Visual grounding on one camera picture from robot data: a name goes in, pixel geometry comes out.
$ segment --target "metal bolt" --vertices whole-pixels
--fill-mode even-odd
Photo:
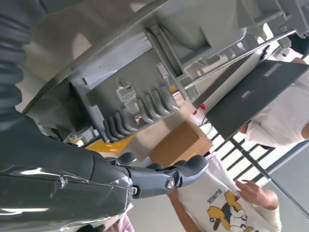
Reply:
[[[166,183],[166,189],[167,189],[167,190],[172,190],[172,189],[174,188],[174,184],[175,184],[175,183],[174,183],[173,180],[169,179],[169,180],[167,180],[167,183]]]
[[[137,194],[137,188],[136,187],[132,187],[132,195],[135,196]]]

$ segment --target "gray plastic housing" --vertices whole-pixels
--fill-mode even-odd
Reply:
[[[266,39],[308,32],[308,0],[156,0],[60,71],[24,111],[60,139],[97,132],[116,142],[176,111],[169,91],[199,95],[190,83],[221,56],[234,59]],[[288,38],[279,40],[290,45]]]

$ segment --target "orange item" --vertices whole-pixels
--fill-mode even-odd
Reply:
[[[96,151],[96,152],[112,152],[112,153],[118,153],[124,150],[127,144],[129,144],[132,139],[133,139],[135,135],[131,135],[127,139],[124,139],[119,142],[115,143],[105,143],[102,140],[99,140],[94,142],[91,145],[86,147],[86,149],[91,150],[91,151]]]

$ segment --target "person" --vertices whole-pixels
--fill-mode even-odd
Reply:
[[[197,182],[168,194],[186,232],[281,230],[279,200],[274,192],[250,180],[234,183],[213,155],[209,164],[209,172]]]
[[[306,64],[295,58],[294,63]],[[300,143],[309,139],[309,76],[302,75],[240,132],[246,140],[269,147]]]

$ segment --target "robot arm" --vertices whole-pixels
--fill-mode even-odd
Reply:
[[[42,135],[15,106],[19,63],[31,30],[64,0],[0,2],[0,218],[4,231],[63,231],[124,213],[132,198],[166,194],[197,180],[203,157],[162,170],[111,165],[102,156]]]

